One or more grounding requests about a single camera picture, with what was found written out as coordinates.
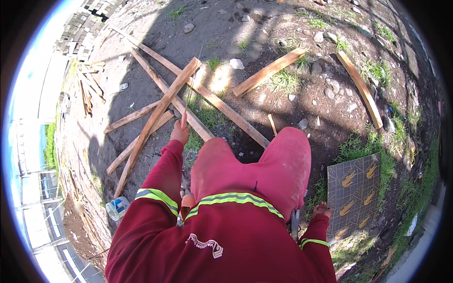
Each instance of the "black plywood board with yellow print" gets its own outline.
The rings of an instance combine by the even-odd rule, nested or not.
[[[327,167],[328,207],[332,218],[327,242],[333,244],[364,230],[377,215],[381,156],[372,154]]]

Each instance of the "yellow-green reflective band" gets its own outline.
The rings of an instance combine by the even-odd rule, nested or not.
[[[321,241],[321,240],[315,240],[315,239],[302,239],[302,242],[300,242],[300,249],[304,249],[304,245],[308,242],[313,242],[313,243],[318,243],[318,244],[322,244],[322,245],[325,245],[327,246],[328,248],[330,248],[330,245],[328,242],[324,242],[324,241]]]
[[[170,211],[176,217],[178,217],[178,204],[175,201],[173,201],[171,198],[169,198],[163,191],[159,191],[156,189],[142,188],[142,189],[138,190],[137,195],[135,196],[135,199],[138,199],[141,197],[146,197],[146,198],[151,198],[153,200],[162,201],[169,207]]]
[[[255,206],[265,207],[269,210],[269,212],[272,212],[275,215],[277,215],[278,217],[283,218],[283,215],[281,215],[281,213],[278,212],[278,210],[276,210],[270,203],[263,200],[262,198],[254,196],[247,192],[228,192],[228,193],[217,194],[217,195],[212,195],[212,196],[207,196],[207,197],[202,198],[200,200],[200,202],[198,203],[198,205],[190,210],[190,212],[186,216],[186,219],[188,219],[191,216],[197,215],[198,208],[200,207],[200,205],[210,205],[210,204],[214,204],[214,203],[224,203],[224,202],[236,202],[236,203],[248,203],[249,202]]]

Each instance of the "long wooden board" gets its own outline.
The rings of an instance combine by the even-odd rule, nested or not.
[[[278,71],[301,58],[306,53],[302,47],[298,47],[288,54],[278,58],[271,64],[262,68],[259,72],[243,81],[240,85],[233,88],[233,93],[236,97],[241,98],[244,94],[248,93],[255,87],[259,86],[271,76],[275,75]]]
[[[160,119],[157,121],[156,124],[154,124],[154,126],[151,128],[151,130],[149,131],[150,132],[150,135],[152,135],[155,131],[157,131],[158,128],[162,127],[163,124],[165,124],[168,120],[170,120],[171,118],[173,118],[173,113],[171,110],[168,110],[167,112],[165,112],[162,117],[160,117]],[[132,149],[134,148],[134,146],[137,144],[137,141],[139,140],[139,137],[136,137],[128,146],[125,150],[123,150],[122,153],[120,153],[120,155],[118,155],[118,157],[112,162],[112,164],[110,164],[110,166],[107,168],[106,172],[107,174],[111,174],[113,172],[113,170],[115,170],[118,165],[120,165],[121,162],[123,162],[123,160],[125,160],[131,153]]]
[[[148,75],[154,80],[157,86],[166,93],[169,86],[167,82],[156,72],[156,70],[148,64],[148,62],[143,58],[132,46],[130,47],[130,52],[134,58],[139,62],[139,64],[145,69]],[[172,104],[180,113],[184,113],[185,104],[176,96],[172,100]],[[187,108],[187,122],[192,126],[192,128],[200,135],[200,137],[207,142],[210,139],[215,138],[211,131],[200,121],[200,119]]]
[[[135,39],[134,37],[130,36],[128,33],[124,32],[123,30],[110,25],[114,31],[118,32],[119,34],[123,35],[126,39],[128,39],[132,44],[137,46],[138,48],[145,51],[151,57],[159,61],[162,65],[166,66],[169,70],[179,76],[182,72],[180,68],[175,66],[169,60],[165,59],[146,45],[140,43],[139,40]],[[192,78],[190,77],[187,81],[187,84],[190,86],[192,84]],[[212,94],[207,88],[202,86],[199,83],[194,82],[192,86],[194,90],[196,90],[201,96],[206,98],[212,105],[214,105],[218,110],[220,110],[223,114],[225,114],[231,121],[233,121],[236,125],[239,126],[244,132],[246,132],[252,139],[254,139],[259,145],[263,148],[266,148],[269,145],[269,141],[259,132],[257,131],[250,123],[248,123],[242,116],[237,114],[230,106],[228,106],[225,102],[223,102],[220,98],[216,95]]]
[[[379,111],[376,107],[376,104],[374,103],[374,99],[371,96],[370,91],[366,87],[365,82],[363,81],[359,72],[357,72],[351,60],[349,60],[348,56],[343,51],[339,51],[337,57],[351,76],[352,80],[356,84],[357,89],[362,95],[363,101],[365,102],[366,107],[370,112],[374,127],[376,129],[379,129],[380,127],[382,127],[381,115],[379,115]]]
[[[145,141],[149,137],[149,131],[157,120],[162,116],[165,109],[170,105],[173,98],[176,96],[177,92],[183,87],[187,79],[195,72],[195,70],[201,65],[200,60],[193,58],[190,62],[184,67],[181,75],[177,76],[171,86],[168,88],[160,103],[156,106],[156,109],[151,114],[148,122],[140,133],[137,144],[135,144],[134,149],[130,153],[129,159],[127,160],[126,166],[124,167],[123,173],[121,174],[118,185],[116,186],[114,198],[117,198],[123,192],[124,186],[126,184],[127,178],[129,177],[132,169],[134,168],[135,162],[138,159],[138,156],[145,145]]]
[[[156,107],[159,103],[160,103],[160,100],[153,102],[153,103],[143,107],[142,109],[137,110],[134,113],[131,113],[131,114],[127,115],[126,117],[119,119],[115,123],[107,126],[107,128],[104,130],[104,134],[110,133],[111,131],[121,127],[122,125],[144,116],[146,113],[151,111],[151,109]]]

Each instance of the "stack of concrete blocks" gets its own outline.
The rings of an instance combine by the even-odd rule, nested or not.
[[[107,20],[123,0],[85,0],[82,6],[64,24],[55,49],[77,60],[87,61],[94,47],[94,40]]]

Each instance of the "red pants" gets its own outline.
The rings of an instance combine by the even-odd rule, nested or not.
[[[258,163],[242,164],[221,138],[200,149],[191,174],[195,203],[224,192],[255,191],[266,197],[284,217],[304,205],[311,167],[311,149],[305,134],[286,127],[271,141]]]

